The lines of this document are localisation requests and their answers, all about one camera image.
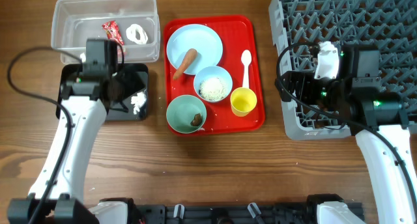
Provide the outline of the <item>orange carrot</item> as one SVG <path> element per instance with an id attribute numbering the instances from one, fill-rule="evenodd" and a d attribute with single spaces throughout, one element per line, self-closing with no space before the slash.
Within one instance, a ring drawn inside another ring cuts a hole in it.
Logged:
<path id="1" fill-rule="evenodd" d="M 177 80 L 181 77 L 181 75 L 186 71 L 186 69 L 195 61 L 197 55 L 197 50 L 193 48 L 189 49 L 186 52 L 180 66 L 177 68 L 177 71 L 173 75 L 173 80 Z"/>

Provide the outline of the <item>yellow plastic cup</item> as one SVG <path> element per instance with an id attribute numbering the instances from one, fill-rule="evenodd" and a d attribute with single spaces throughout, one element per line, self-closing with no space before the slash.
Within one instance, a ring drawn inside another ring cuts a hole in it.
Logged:
<path id="1" fill-rule="evenodd" d="M 231 93 L 232 112 L 238 117 L 245 117 L 257 105 L 257 96 L 249 88 L 239 87 Z"/>

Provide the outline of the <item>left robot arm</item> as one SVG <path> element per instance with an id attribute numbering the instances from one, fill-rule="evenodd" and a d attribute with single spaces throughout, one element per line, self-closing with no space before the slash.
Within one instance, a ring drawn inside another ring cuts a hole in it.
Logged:
<path id="1" fill-rule="evenodd" d="M 144 223 L 145 217 L 131 198 L 101 200 L 87 208 L 83 203 L 85 174 L 96 136 L 113 110 L 129 109 L 123 100 L 128 87 L 140 91 L 137 72 L 144 64 L 125 63 L 122 46 L 114 40 L 88 39 L 86 59 L 62 80 L 60 100 L 45 98 L 8 84 L 19 94 L 44 100 L 60 110 L 60 120 L 41 173 L 25 199 L 12 199 L 10 223 Z"/>

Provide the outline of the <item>white tissue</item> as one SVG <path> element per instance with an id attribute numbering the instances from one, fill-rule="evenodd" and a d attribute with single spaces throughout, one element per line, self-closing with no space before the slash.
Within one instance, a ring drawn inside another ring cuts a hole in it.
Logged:
<path id="1" fill-rule="evenodd" d="M 147 95 L 144 92 L 137 92 L 135 96 L 131 97 L 131 104 L 133 105 L 133 114 L 138 115 L 140 109 L 147 102 Z"/>

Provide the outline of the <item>white plastic ring wrapper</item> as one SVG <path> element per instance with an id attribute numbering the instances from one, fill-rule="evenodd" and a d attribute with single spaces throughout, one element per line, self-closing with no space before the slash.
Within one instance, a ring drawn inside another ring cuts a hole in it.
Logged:
<path id="1" fill-rule="evenodd" d="M 131 42 L 138 45 L 146 44 L 149 39 L 145 30 L 138 24 L 131 24 L 131 26 L 126 29 L 126 37 Z"/>

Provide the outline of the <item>white rice pile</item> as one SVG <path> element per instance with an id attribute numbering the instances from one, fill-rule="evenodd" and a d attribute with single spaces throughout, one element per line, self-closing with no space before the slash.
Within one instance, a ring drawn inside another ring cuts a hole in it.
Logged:
<path id="1" fill-rule="evenodd" d="M 199 94 L 205 100 L 217 102 L 227 96 L 227 85 L 220 77 L 210 77 L 201 82 Z"/>

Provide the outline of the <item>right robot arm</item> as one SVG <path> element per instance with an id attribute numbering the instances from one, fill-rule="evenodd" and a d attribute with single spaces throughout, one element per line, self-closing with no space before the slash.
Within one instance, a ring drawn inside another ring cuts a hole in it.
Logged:
<path id="1" fill-rule="evenodd" d="M 296 102 L 346 124 L 366 161 L 380 223 L 416 222 L 416 170 L 409 116 L 395 92 L 381 92 L 375 45 L 304 42 L 317 61 L 313 72 L 276 69 L 284 102 Z"/>

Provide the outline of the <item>light blue rice bowl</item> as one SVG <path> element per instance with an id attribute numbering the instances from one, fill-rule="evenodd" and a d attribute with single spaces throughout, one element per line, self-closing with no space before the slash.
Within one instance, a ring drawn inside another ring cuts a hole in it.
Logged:
<path id="1" fill-rule="evenodd" d="M 208 67 L 202 69 L 201 71 L 199 71 L 194 77 L 194 90 L 195 90 L 196 94 L 198 95 L 198 97 L 202 98 L 199 94 L 199 87 L 200 87 L 201 82 L 210 78 L 210 77 L 220 77 L 220 78 L 224 79 L 224 81 L 227 85 L 227 96 L 230 94 L 230 92 L 232 90 L 232 87 L 233 87 L 233 80 L 232 80 L 231 75 L 229 74 L 229 72 L 226 69 L 224 69 L 220 66 L 208 66 Z"/>

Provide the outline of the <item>red snack wrapper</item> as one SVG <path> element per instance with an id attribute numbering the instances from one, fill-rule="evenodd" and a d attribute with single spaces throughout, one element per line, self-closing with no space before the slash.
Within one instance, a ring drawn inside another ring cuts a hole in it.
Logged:
<path id="1" fill-rule="evenodd" d="M 124 41 L 121 36 L 121 32 L 119 31 L 119 26 L 115 20 L 108 21 L 102 24 L 103 30 L 105 30 L 108 39 L 114 40 L 118 44 L 121 45 L 121 48 L 118 47 L 118 56 L 124 54 Z"/>

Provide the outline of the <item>brown food scrap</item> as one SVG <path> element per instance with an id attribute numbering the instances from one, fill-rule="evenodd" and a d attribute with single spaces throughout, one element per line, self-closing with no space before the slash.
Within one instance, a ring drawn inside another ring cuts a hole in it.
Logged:
<path id="1" fill-rule="evenodd" d="M 192 126 L 200 126 L 203 123 L 203 117 L 200 113 L 196 114 L 193 118 L 193 120 L 191 121 L 191 125 Z"/>

